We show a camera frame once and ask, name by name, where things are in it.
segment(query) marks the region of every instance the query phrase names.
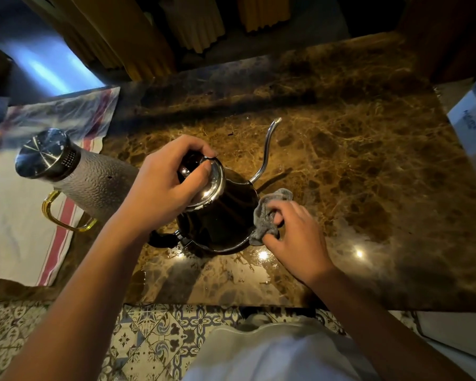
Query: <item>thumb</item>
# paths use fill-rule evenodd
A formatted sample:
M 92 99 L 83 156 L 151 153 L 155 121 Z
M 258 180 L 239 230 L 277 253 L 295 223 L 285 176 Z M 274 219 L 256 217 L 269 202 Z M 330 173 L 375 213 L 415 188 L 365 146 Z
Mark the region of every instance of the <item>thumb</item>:
M 270 250 L 274 256 L 280 254 L 282 250 L 282 242 L 275 238 L 272 234 L 266 234 L 263 237 L 264 245 Z
M 212 170 L 212 164 L 206 160 L 192 171 L 187 178 L 177 187 L 178 192 L 186 202 L 190 202 L 208 183 L 208 176 Z

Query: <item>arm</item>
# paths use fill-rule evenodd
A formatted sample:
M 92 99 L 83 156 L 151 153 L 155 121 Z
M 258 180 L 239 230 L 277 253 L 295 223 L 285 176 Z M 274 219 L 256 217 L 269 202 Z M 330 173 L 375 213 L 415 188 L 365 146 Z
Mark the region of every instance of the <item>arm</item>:
M 272 201 L 286 224 L 282 241 L 263 242 L 342 323 L 363 354 L 386 380 L 472 380 L 463 370 L 411 332 L 363 293 L 331 262 L 317 222 L 296 202 Z
M 148 234 L 174 219 L 208 180 L 206 162 L 178 182 L 189 149 L 215 156 L 202 140 L 182 136 L 145 159 L 127 198 L 2 380 L 97 379 Z

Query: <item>person's left hand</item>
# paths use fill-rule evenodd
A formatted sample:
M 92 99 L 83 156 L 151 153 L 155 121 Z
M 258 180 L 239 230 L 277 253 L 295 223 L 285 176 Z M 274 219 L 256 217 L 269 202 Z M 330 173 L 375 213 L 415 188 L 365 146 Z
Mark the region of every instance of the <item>person's left hand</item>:
M 131 232 L 149 234 L 168 224 L 206 185 L 211 169 L 208 160 L 191 172 L 182 184 L 178 180 L 178 167 L 189 150 L 199 151 L 207 157 L 216 156 L 205 141 L 182 135 L 146 157 L 117 211 L 117 216 Z

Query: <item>hand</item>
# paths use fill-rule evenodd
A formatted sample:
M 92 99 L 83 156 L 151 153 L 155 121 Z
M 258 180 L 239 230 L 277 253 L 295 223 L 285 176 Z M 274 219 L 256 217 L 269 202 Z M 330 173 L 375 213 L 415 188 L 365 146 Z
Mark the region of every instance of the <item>hand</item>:
M 326 241 L 316 220 L 296 202 L 271 201 L 267 205 L 279 211 L 274 222 L 286 225 L 283 240 L 271 234 L 263 243 L 296 278 L 312 288 L 326 271 L 335 268 L 326 250 Z
M 195 150 L 207 157 L 216 153 L 203 140 L 182 135 L 148 155 L 127 197 L 117 211 L 131 232 L 149 234 L 176 218 L 208 182 L 211 165 L 208 160 L 180 184 L 178 167 L 183 156 Z

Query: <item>yellow glass handle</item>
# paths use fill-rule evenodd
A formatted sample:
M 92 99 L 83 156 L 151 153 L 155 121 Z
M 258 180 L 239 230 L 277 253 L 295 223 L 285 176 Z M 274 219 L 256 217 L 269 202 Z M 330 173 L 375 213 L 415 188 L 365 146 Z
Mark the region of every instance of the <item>yellow glass handle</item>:
M 64 229 L 71 230 L 71 231 L 76 231 L 76 232 L 84 232 L 88 231 L 92 228 L 92 226 L 97 223 L 97 219 L 92 218 L 88 221 L 87 224 L 81 227 L 72 227 L 69 226 L 68 224 L 60 222 L 57 218 L 55 218 L 52 213 L 51 213 L 51 204 L 55 201 L 55 199 L 58 198 L 58 195 L 60 195 L 62 192 L 58 190 L 51 191 L 51 193 L 48 195 L 46 199 L 44 199 L 43 206 L 42 206 L 42 211 L 43 214 L 46 218 L 48 218 L 51 222 L 57 224 L 60 227 L 63 227 Z

